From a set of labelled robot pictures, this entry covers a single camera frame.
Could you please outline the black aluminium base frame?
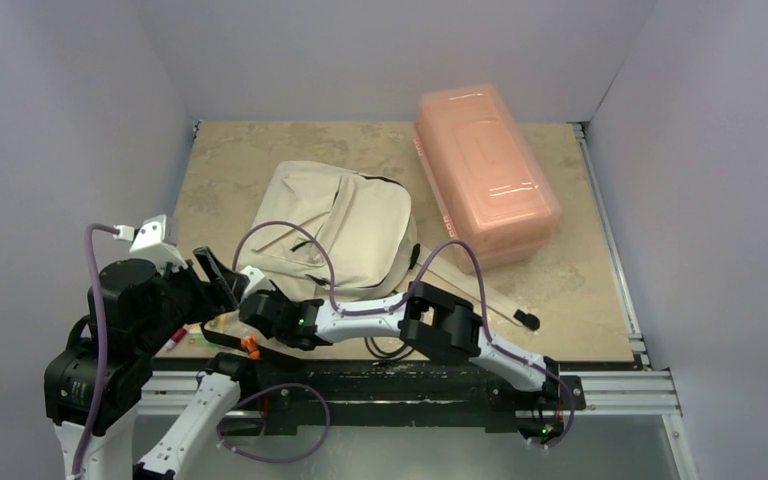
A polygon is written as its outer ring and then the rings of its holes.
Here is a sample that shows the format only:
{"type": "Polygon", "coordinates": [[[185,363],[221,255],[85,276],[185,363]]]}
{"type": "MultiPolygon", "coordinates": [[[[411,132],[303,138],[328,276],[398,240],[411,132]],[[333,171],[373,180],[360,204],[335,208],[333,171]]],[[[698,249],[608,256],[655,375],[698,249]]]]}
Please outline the black aluminium base frame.
{"type": "Polygon", "coordinates": [[[207,393],[211,373],[231,375],[233,415],[261,414],[269,435],[300,426],[481,428],[553,440],[571,417],[668,415],[679,410],[666,372],[567,372],[557,396],[524,393],[478,366],[428,361],[300,360],[292,369],[221,353],[161,358],[137,406],[177,415],[207,393]]]}

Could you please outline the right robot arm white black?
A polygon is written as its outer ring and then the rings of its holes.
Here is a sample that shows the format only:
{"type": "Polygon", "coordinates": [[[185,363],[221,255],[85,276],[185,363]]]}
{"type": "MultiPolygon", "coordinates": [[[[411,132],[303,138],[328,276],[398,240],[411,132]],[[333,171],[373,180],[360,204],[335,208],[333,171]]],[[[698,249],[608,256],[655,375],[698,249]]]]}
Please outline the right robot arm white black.
{"type": "Polygon", "coordinates": [[[432,362],[479,366],[533,406],[544,407],[559,396],[559,375],[547,357],[493,332],[471,302],[425,282],[411,286],[411,293],[336,307],[261,290],[242,300],[239,317],[264,337],[299,350],[356,338],[397,338],[432,362]]]}

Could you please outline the orange translucent plastic box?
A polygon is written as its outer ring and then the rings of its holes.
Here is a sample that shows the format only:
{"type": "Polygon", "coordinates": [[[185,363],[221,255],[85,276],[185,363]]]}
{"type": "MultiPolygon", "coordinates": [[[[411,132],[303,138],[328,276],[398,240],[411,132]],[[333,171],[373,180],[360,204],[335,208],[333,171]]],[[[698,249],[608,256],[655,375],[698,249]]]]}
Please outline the orange translucent plastic box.
{"type": "Polygon", "coordinates": [[[494,86],[423,95],[414,135],[449,236],[472,249],[462,271],[527,260],[549,243],[562,209],[494,86]]]}

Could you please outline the banana toy card pack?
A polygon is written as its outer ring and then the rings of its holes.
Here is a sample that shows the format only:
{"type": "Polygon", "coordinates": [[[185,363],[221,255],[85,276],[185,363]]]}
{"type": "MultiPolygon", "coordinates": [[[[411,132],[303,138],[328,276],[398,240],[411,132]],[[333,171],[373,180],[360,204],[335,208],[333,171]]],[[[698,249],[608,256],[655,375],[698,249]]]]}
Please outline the banana toy card pack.
{"type": "Polygon", "coordinates": [[[219,348],[220,345],[208,340],[205,337],[204,332],[218,332],[223,333],[225,330],[225,317],[218,316],[206,324],[205,329],[202,329],[200,325],[192,324],[186,327],[187,329],[187,344],[194,347],[208,347],[219,348]]]}

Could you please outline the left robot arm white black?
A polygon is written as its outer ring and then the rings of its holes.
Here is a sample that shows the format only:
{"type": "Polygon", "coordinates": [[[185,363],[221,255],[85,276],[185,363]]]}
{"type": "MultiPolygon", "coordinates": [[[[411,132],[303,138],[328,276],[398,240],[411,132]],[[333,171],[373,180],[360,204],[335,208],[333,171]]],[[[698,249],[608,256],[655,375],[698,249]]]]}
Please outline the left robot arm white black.
{"type": "Polygon", "coordinates": [[[134,424],[152,360],[180,328],[235,310],[251,280],[222,265],[207,247],[181,265],[116,261],[91,278],[89,312],[43,374],[44,405],[68,479],[122,479],[125,432],[134,424]]]}

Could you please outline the beige backpack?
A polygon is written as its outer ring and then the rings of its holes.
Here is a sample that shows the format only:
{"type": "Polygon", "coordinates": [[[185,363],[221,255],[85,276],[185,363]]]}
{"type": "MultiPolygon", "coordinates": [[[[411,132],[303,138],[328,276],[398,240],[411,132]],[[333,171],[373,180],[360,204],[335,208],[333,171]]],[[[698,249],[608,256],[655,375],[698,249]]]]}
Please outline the beige backpack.
{"type": "Polygon", "coordinates": [[[372,300],[427,258],[399,182],[312,161],[279,163],[233,263],[261,269],[290,300],[372,300]]]}

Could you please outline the red white glue stick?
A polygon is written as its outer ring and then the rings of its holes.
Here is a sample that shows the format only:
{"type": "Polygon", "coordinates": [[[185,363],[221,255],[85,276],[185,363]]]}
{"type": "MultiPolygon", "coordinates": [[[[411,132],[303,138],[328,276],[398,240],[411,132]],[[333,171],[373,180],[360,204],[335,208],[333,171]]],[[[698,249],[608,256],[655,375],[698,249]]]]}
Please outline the red white glue stick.
{"type": "Polygon", "coordinates": [[[165,344],[162,347],[163,351],[169,351],[175,348],[181,340],[188,334],[188,329],[186,327],[181,327],[177,329],[173,335],[165,342],[165,344]]]}

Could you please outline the orange small clip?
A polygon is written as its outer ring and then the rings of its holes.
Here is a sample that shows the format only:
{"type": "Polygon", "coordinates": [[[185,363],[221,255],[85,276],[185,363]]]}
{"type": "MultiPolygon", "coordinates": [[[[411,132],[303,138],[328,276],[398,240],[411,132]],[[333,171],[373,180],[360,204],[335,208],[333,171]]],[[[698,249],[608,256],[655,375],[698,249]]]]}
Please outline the orange small clip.
{"type": "Polygon", "coordinates": [[[254,336],[246,336],[240,339],[241,349],[252,360],[259,360],[261,358],[261,351],[258,345],[257,339],[254,336]]]}

